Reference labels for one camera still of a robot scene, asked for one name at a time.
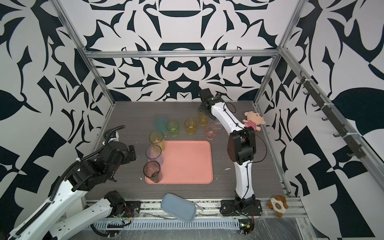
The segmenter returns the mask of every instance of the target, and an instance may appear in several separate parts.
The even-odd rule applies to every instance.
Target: black and white patterned wall
[[[297,0],[61,2],[88,50],[137,51],[276,49]]]
[[[90,51],[276,49],[297,0],[64,0]],[[101,59],[117,101],[253,100],[270,57]]]
[[[47,0],[0,0],[0,238],[92,149],[109,101]]]
[[[271,57],[103,58],[94,63],[116,101],[200,101],[210,88],[253,100]]]
[[[309,0],[287,45],[383,158],[384,2]],[[319,237],[381,239],[384,192],[284,60],[259,102],[274,150]]]

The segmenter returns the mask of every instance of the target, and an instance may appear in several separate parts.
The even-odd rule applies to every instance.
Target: yellow cup
[[[199,113],[199,124],[200,126],[205,126],[208,123],[208,117],[204,113],[198,112]]]
[[[193,118],[188,118],[184,122],[185,129],[189,135],[192,135],[196,132],[197,129],[197,121]]]
[[[154,131],[149,135],[149,141],[152,144],[159,145],[161,147],[161,151],[166,149],[166,145],[164,142],[164,134],[160,131]]]

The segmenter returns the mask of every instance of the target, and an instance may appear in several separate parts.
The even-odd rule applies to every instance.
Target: pink tray
[[[212,172],[211,144],[207,141],[165,141],[162,180],[149,184],[208,184]]]

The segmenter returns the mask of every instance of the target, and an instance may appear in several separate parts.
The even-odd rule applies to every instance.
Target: stuffed doll
[[[243,120],[243,123],[246,127],[252,127],[254,130],[260,131],[261,127],[258,125],[265,124],[264,118],[260,113],[249,111],[244,113],[247,116],[246,120]]]
[[[284,196],[274,196],[269,202],[267,202],[267,206],[270,209],[275,210],[277,217],[283,217],[283,214],[289,208],[287,200]]]

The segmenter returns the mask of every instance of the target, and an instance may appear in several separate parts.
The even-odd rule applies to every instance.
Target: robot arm
[[[220,94],[213,96],[207,88],[199,95],[202,100],[199,111],[213,120],[218,119],[229,134],[227,152],[236,172],[235,202],[238,209],[245,209],[253,205],[255,200],[251,178],[252,164],[249,164],[256,153],[256,142],[252,135],[255,133],[254,129],[245,127],[229,111]]]
[[[117,140],[117,133],[115,131],[124,127],[119,126],[108,130],[104,134],[106,138],[104,146],[96,152],[79,159],[78,162],[73,163],[59,178],[51,197],[25,222],[13,229],[10,232],[9,239],[39,240],[46,234],[50,234],[53,237],[58,237],[59,239],[61,237],[65,240],[98,219],[106,217],[113,212],[121,212],[125,202],[114,191],[106,194],[99,201],[98,207],[93,207],[93,210],[83,210],[70,219],[56,223],[70,206],[95,185],[104,183],[107,180],[115,182],[116,180],[113,179],[113,175],[121,164],[136,160],[134,146],[130,145],[127,147],[122,142],[112,141],[112,139]]]

